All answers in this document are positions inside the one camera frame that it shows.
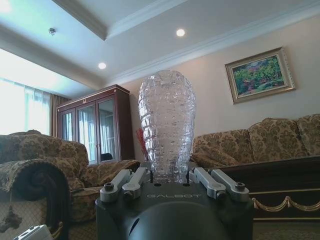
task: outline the wall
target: wall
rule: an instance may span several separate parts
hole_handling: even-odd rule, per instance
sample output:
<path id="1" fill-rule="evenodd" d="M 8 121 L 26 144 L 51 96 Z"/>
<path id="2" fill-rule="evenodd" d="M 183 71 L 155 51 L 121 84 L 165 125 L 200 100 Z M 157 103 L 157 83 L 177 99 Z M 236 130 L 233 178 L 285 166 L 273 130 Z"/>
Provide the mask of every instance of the wall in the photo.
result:
<path id="1" fill-rule="evenodd" d="M 171 69 L 185 75 L 196 95 L 195 136 L 246 129 L 267 117 L 298 118 L 320 113 L 320 15 L 199 57 Z M 225 64 L 283 46 L 296 90 L 233 104 Z M 135 137 L 141 126 L 138 96 L 142 79 L 122 86 L 130 91 L 136 159 L 143 155 Z"/>

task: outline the transparent plastic bottle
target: transparent plastic bottle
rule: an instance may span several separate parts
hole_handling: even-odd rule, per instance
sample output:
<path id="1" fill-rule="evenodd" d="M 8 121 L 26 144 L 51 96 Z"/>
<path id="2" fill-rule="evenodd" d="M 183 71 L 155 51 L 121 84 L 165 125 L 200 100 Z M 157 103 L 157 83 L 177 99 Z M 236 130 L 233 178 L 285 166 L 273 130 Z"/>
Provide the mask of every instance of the transparent plastic bottle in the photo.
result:
<path id="1" fill-rule="evenodd" d="M 178 71 L 158 71 L 143 80 L 138 105 L 155 182 L 185 182 L 196 115 L 190 82 Z"/>

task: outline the framed painting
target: framed painting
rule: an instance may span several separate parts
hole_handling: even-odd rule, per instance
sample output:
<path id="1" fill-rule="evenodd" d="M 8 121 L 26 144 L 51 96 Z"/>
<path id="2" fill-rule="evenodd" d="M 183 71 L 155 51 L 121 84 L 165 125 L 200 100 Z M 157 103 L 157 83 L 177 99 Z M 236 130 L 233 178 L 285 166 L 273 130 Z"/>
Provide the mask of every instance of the framed painting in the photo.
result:
<path id="1" fill-rule="evenodd" d="M 225 65 L 233 103 L 295 89 L 283 47 Z"/>

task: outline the recessed ceiling light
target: recessed ceiling light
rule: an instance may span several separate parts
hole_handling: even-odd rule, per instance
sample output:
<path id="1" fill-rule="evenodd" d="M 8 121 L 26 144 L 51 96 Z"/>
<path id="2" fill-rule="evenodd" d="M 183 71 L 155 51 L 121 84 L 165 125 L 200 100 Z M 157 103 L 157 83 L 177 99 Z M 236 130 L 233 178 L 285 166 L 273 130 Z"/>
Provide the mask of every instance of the recessed ceiling light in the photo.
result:
<path id="1" fill-rule="evenodd" d="M 185 30 L 183 30 L 182 28 L 180 28 L 180 29 L 178 29 L 178 30 L 176 31 L 176 35 L 177 35 L 178 37 L 183 37 L 185 34 L 186 34 Z"/>
<path id="2" fill-rule="evenodd" d="M 11 5 L 9 0 L 0 0 L 0 13 L 11 12 Z"/>
<path id="3" fill-rule="evenodd" d="M 100 62 L 99 65 L 98 65 L 98 67 L 99 67 L 100 69 L 105 69 L 105 68 L 107 67 L 107 65 L 106 65 L 104 62 Z"/>

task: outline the glass cabinet door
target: glass cabinet door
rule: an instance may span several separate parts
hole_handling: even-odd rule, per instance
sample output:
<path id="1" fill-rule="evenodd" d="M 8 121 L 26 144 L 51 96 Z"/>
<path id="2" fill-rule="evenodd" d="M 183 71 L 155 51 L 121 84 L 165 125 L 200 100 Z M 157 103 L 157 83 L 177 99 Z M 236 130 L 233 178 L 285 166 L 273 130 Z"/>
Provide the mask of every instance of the glass cabinet door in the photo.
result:
<path id="1" fill-rule="evenodd" d="M 97 164 L 95 106 L 89 105 L 77 109 L 78 142 L 85 145 L 89 164 Z"/>
<path id="2" fill-rule="evenodd" d="M 74 111 L 65 111 L 61 113 L 61 136 L 67 141 L 75 141 L 75 113 Z"/>
<path id="3" fill-rule="evenodd" d="M 115 107 L 114 99 L 98 103 L 100 161 L 118 160 L 117 136 L 115 134 Z"/>

